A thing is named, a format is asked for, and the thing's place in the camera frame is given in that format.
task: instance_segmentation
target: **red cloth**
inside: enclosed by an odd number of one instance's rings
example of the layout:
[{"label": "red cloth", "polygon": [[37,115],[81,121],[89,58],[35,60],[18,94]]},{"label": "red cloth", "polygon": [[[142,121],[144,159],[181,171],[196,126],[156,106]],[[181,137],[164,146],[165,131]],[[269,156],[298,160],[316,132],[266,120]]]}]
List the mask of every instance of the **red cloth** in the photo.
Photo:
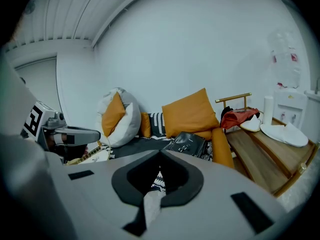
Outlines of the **red cloth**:
[{"label": "red cloth", "polygon": [[221,128],[230,129],[231,127],[238,126],[258,112],[259,110],[256,108],[229,111],[224,114],[221,120]]}]

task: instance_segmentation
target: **white ceiling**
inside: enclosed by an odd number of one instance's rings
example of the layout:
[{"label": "white ceiling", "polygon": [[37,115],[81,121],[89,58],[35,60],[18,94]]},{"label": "white ceiling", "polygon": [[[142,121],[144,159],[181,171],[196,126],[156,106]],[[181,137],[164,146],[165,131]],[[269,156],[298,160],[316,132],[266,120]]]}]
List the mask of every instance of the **white ceiling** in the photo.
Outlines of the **white ceiling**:
[{"label": "white ceiling", "polygon": [[6,51],[46,40],[93,40],[126,0],[33,0]]}]

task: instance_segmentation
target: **white door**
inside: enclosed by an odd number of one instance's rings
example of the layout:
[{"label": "white door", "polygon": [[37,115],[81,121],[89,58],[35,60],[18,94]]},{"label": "white door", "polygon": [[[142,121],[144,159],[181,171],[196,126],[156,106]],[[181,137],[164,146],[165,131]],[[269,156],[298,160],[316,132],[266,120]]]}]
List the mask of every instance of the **white door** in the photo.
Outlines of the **white door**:
[{"label": "white door", "polygon": [[25,85],[41,102],[61,112],[56,74],[56,58],[41,60],[16,69]]}]

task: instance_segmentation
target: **paper towel roll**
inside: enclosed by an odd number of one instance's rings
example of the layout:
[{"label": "paper towel roll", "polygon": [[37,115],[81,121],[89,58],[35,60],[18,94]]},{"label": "paper towel roll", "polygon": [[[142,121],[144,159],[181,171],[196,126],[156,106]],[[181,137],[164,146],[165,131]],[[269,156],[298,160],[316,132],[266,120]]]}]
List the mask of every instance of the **paper towel roll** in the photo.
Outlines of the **paper towel roll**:
[{"label": "paper towel roll", "polygon": [[265,125],[271,125],[273,113],[274,113],[274,97],[265,96],[262,123]]}]

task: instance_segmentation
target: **bean bag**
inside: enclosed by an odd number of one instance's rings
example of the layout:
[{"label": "bean bag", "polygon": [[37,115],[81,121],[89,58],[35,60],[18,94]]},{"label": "bean bag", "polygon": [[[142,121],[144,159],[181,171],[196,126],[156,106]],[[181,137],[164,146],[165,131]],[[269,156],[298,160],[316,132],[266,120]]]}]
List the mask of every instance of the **bean bag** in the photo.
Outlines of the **bean bag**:
[{"label": "bean bag", "polygon": [[[106,138],[102,129],[102,116],[106,112],[107,107],[112,101],[116,92],[118,92],[120,95],[121,101],[125,108],[125,114],[111,135]],[[101,143],[106,145],[110,144],[112,148],[121,147],[131,141],[138,134],[140,124],[141,113],[138,102],[135,97],[133,97],[132,94],[126,90],[119,87],[114,88],[104,95],[103,98],[98,102],[95,129],[101,133]]]}]

